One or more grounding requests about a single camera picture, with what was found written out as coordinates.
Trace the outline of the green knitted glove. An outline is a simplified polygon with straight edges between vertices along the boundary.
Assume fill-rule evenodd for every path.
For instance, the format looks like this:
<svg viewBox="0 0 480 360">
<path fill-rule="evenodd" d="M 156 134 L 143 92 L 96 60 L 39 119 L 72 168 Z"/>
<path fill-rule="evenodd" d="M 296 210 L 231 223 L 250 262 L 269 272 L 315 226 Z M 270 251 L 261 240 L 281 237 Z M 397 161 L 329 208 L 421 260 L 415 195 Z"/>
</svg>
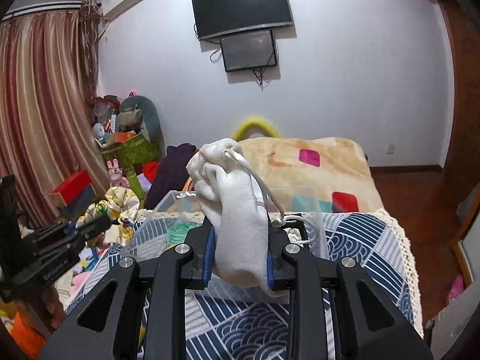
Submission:
<svg viewBox="0 0 480 360">
<path fill-rule="evenodd" d="M 189 230 L 196 228 L 198 224 L 191 221 L 176 221 L 168 227 L 166 246 L 168 248 L 181 244 L 185 241 Z"/>
</svg>

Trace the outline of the white drawstring pouch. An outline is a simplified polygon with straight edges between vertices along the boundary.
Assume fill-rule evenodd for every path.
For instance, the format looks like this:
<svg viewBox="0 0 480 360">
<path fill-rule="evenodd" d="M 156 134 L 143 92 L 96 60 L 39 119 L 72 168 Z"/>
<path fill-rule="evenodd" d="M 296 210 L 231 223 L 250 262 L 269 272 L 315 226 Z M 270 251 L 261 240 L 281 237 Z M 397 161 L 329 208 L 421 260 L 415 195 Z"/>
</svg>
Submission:
<svg viewBox="0 0 480 360">
<path fill-rule="evenodd" d="M 230 138 L 203 145 L 186 169 L 215 231 L 215 275 L 239 288 L 259 287 L 270 297 L 286 295 L 268 282 L 269 225 L 281 228 L 299 220 L 315 231 L 318 226 L 310 218 L 286 214 Z"/>
</svg>

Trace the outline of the red blue box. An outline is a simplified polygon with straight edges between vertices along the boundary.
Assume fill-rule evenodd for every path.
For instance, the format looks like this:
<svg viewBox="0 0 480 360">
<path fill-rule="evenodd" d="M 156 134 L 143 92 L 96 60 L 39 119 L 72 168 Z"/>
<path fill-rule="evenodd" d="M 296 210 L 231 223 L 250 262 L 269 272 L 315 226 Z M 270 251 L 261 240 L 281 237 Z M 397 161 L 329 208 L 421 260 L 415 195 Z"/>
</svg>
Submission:
<svg viewBox="0 0 480 360">
<path fill-rule="evenodd" d="M 71 221 L 83 215 L 95 197 L 94 186 L 85 170 L 71 174 L 49 194 L 60 215 Z"/>
</svg>

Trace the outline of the clear plastic storage box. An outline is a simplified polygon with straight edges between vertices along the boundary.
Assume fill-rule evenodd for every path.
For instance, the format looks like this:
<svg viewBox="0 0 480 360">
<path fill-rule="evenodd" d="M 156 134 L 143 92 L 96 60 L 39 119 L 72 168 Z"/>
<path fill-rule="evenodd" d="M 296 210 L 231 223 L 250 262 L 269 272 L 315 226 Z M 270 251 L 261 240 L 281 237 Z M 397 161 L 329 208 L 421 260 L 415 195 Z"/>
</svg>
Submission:
<svg viewBox="0 0 480 360">
<path fill-rule="evenodd" d="M 272 189 L 272 195 L 287 215 L 301 215 L 308 219 L 304 227 L 312 239 L 309 249 L 315 256 L 327 258 L 326 234 L 315 190 L 309 186 L 279 187 Z M 191 221 L 199 226 L 203 220 L 204 214 L 195 193 L 171 191 L 153 211 L 144 214 L 143 222 L 135 225 L 133 238 L 120 256 L 132 257 L 139 262 L 157 258 L 168 248 L 166 238 L 170 225 L 176 221 Z"/>
</svg>

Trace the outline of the pink rabbit figure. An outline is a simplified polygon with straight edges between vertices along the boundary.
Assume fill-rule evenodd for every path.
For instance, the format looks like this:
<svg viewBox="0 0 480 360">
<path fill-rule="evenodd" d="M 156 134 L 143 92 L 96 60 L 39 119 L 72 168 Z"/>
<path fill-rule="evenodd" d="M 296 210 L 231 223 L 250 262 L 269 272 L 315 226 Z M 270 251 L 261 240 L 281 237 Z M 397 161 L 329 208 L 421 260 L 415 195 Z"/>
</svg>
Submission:
<svg viewBox="0 0 480 360">
<path fill-rule="evenodd" d="M 112 160 L 108 160 L 106 162 L 106 165 L 107 165 L 107 171 L 110 179 L 110 186 L 112 188 L 113 187 L 128 188 L 129 182 L 123 176 L 123 172 L 120 169 L 118 160 L 116 158 L 113 158 Z"/>
</svg>

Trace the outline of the green cylinder bottle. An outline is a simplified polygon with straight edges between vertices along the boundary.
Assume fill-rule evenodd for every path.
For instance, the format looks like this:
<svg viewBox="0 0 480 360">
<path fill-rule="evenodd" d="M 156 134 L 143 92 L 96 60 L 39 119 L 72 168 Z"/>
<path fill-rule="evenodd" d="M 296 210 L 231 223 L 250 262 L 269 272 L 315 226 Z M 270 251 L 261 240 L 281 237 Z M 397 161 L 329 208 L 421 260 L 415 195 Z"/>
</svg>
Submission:
<svg viewBox="0 0 480 360">
<path fill-rule="evenodd" d="M 143 200 L 145 194 L 140 184 L 140 181 L 137 178 L 137 173 L 135 172 L 135 169 L 133 167 L 130 167 L 126 170 L 126 178 L 129 183 L 129 188 L 134 191 L 140 201 Z"/>
</svg>

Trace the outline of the blue white patterned tablecloth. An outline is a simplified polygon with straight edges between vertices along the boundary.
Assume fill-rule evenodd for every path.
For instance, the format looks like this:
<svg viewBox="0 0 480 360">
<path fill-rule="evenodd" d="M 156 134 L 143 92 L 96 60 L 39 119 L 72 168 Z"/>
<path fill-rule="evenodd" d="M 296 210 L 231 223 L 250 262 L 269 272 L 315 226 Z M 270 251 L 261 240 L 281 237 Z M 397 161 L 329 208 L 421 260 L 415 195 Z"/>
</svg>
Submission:
<svg viewBox="0 0 480 360">
<path fill-rule="evenodd" d="M 45 359 L 430 359 L 391 224 L 321 214 L 269 231 L 269 297 L 212 271 L 203 213 L 152 214 L 41 351 Z"/>
</svg>

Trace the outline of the red plush item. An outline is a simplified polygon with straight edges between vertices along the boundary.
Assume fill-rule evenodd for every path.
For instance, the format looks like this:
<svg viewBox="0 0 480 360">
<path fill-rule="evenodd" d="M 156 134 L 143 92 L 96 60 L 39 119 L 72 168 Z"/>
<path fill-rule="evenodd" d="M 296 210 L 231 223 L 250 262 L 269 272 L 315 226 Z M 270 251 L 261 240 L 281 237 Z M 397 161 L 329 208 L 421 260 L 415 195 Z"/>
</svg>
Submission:
<svg viewBox="0 0 480 360">
<path fill-rule="evenodd" d="M 154 182 L 159 165 L 157 161 L 150 161 L 143 166 L 142 173 L 150 183 Z"/>
</svg>

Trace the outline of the green cardboard box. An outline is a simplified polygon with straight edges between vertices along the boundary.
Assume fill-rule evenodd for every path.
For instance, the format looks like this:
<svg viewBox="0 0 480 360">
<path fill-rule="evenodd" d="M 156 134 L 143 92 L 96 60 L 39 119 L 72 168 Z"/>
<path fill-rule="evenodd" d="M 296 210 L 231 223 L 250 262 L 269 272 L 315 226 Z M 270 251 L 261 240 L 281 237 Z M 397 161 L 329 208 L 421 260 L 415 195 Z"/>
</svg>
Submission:
<svg viewBox="0 0 480 360">
<path fill-rule="evenodd" d="M 116 158 L 120 168 L 127 169 L 159 158 L 160 145 L 157 141 L 150 142 L 142 134 L 137 134 L 127 141 L 101 148 L 100 153 L 105 162 L 113 162 Z"/>
</svg>

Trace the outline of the dark purple garment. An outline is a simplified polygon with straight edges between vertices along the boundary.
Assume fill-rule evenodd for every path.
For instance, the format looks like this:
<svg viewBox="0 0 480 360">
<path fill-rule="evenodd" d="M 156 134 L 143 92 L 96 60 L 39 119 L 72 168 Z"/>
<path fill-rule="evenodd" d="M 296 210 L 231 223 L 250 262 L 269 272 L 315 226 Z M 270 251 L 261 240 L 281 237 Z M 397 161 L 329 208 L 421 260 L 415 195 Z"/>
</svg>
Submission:
<svg viewBox="0 0 480 360">
<path fill-rule="evenodd" d="M 152 186 L 145 197 L 145 209 L 155 209 L 171 190 L 182 191 L 189 178 L 186 165 L 196 151 L 197 148 L 190 143 L 167 147 L 166 157 L 157 167 Z"/>
</svg>

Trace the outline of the striped brown curtain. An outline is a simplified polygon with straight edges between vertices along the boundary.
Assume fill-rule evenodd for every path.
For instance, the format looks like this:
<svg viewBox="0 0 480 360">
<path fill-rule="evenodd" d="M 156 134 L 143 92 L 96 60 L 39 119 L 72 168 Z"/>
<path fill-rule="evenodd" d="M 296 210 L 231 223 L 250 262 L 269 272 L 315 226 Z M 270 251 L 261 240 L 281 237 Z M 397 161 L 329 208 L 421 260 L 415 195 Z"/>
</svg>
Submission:
<svg viewBox="0 0 480 360">
<path fill-rule="evenodd" d="M 50 193 L 86 170 L 98 193 L 107 170 L 91 123 L 98 86 L 95 1 L 1 23 L 1 174 L 36 227 L 59 215 Z"/>
</svg>

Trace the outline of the grey green plush toy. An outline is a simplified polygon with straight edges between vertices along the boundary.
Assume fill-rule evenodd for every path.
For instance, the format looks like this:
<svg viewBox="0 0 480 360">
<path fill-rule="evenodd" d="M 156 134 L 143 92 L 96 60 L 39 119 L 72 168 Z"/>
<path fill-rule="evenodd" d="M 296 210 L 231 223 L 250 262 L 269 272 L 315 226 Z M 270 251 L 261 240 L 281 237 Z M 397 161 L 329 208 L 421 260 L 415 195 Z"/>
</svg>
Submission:
<svg viewBox="0 0 480 360">
<path fill-rule="evenodd" d="M 127 133 L 132 130 L 138 130 L 149 142 L 158 141 L 162 135 L 156 107 L 142 95 L 123 100 L 115 117 L 116 132 Z"/>
</svg>

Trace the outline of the small wall monitor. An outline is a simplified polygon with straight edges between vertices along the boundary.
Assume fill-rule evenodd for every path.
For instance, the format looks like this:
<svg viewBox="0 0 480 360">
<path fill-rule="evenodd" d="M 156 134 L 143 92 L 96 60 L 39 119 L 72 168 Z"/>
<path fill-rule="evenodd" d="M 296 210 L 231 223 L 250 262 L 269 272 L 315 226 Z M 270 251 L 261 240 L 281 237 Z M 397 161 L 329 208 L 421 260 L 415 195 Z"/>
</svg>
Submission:
<svg viewBox="0 0 480 360">
<path fill-rule="evenodd" d="M 275 67 L 277 47 L 271 29 L 238 33 L 220 38 L 226 72 Z"/>
</svg>

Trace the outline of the large wall television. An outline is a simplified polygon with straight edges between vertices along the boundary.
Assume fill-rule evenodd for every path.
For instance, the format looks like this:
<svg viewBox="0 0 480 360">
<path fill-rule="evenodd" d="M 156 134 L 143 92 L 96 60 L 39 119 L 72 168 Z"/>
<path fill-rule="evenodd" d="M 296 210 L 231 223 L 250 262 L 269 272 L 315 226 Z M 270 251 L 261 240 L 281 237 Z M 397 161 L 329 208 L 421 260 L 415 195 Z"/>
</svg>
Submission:
<svg viewBox="0 0 480 360">
<path fill-rule="evenodd" d="M 198 38 L 291 26 L 288 0 L 191 0 Z"/>
</svg>

